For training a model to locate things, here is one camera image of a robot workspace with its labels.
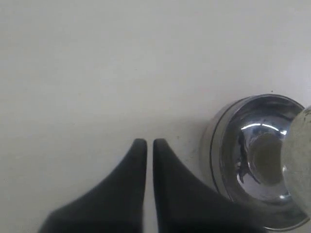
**metal container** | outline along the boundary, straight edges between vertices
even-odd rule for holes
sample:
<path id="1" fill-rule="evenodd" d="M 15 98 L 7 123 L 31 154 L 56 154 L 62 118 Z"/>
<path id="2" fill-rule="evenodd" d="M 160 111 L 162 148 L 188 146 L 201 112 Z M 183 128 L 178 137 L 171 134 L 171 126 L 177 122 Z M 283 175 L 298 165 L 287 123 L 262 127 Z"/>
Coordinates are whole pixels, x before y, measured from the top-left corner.
<path id="1" fill-rule="evenodd" d="M 309 220 L 288 193 L 280 165 L 282 141 L 303 109 L 280 95 L 244 98 L 224 107 L 202 139 L 207 184 L 251 208 L 269 230 L 287 231 Z"/>

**black object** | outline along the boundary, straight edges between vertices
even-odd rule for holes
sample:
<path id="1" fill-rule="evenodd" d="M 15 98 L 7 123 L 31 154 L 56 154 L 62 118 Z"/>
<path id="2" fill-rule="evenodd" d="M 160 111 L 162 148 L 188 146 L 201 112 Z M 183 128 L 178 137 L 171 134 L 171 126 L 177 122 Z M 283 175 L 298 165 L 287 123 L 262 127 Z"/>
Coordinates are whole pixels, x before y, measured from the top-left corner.
<path id="1" fill-rule="evenodd" d="M 160 233 L 265 232 L 250 210 L 198 180 L 165 139 L 154 141 L 153 174 Z"/>
<path id="2" fill-rule="evenodd" d="M 147 143 L 136 139 L 112 173 L 90 192 L 54 211 L 40 233 L 140 233 Z"/>

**black rubber piece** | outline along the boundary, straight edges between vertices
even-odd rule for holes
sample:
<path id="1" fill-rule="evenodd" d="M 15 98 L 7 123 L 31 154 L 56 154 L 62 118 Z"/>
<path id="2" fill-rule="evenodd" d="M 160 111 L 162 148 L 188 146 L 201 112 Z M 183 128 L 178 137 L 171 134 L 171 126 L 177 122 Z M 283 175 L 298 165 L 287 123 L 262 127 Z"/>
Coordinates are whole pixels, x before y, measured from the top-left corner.
<path id="1" fill-rule="evenodd" d="M 136 139 L 94 189 L 47 218 L 40 233 L 141 233 L 147 143 Z"/>
<path id="2" fill-rule="evenodd" d="M 265 232 L 254 214 L 212 191 L 154 141 L 153 174 L 160 233 Z"/>

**stainless steel bowl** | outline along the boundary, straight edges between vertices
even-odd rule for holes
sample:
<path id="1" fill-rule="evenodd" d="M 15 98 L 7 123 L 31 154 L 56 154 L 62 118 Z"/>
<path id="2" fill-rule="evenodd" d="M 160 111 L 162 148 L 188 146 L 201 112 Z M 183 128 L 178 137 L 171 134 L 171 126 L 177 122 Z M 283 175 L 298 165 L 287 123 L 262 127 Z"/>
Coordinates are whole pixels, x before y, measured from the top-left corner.
<path id="1" fill-rule="evenodd" d="M 288 193 L 280 165 L 282 141 L 302 110 L 280 95 L 244 98 L 224 107 L 202 139 L 200 164 L 207 183 L 251 208 L 269 230 L 291 230 L 309 220 Z"/>

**chrome surface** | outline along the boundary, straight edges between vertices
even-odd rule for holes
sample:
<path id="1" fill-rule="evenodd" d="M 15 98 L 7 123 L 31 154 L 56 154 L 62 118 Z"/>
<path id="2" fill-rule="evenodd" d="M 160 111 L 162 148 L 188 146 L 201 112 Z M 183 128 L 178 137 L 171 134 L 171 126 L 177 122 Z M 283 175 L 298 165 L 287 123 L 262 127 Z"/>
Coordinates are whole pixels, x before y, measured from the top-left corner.
<path id="1" fill-rule="evenodd" d="M 282 141 L 302 110 L 279 95 L 242 99 L 214 119 L 218 123 L 203 154 L 210 156 L 217 191 L 257 212 L 270 230 L 290 230 L 308 221 L 288 193 L 280 166 Z"/>

